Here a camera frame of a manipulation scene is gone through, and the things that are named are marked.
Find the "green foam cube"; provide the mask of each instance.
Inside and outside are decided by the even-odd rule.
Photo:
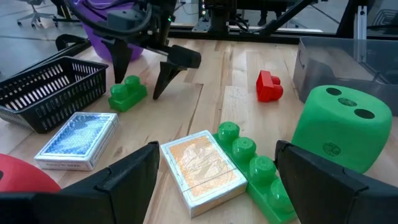
[[[391,125],[391,111],[381,100],[342,86],[319,86],[305,102],[292,144],[364,173],[380,155]]]

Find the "green duplo brick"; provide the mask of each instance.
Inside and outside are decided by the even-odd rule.
[[[288,223],[296,219],[293,205],[282,181],[276,176],[272,159],[256,154],[252,139],[239,137],[239,126],[220,124],[213,135],[224,152],[248,180],[246,192],[254,200],[270,224]]]
[[[109,105],[114,110],[126,112],[147,95],[147,88],[140,83],[139,77],[131,75],[124,80],[124,84],[111,87]]]

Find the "red lego block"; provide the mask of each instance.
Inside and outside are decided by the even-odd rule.
[[[256,87],[257,99],[260,102],[279,100],[279,98],[284,94],[284,89],[280,85],[280,79],[272,76],[268,71],[260,71]]]

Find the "basket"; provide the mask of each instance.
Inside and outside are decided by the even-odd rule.
[[[106,91],[102,63],[62,57],[0,83],[0,118],[44,134]]]

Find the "playing card box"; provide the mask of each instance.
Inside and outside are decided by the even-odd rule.
[[[116,113],[76,112],[35,160],[43,169],[93,170],[118,124]]]
[[[246,178],[209,131],[161,148],[191,217],[246,191]]]

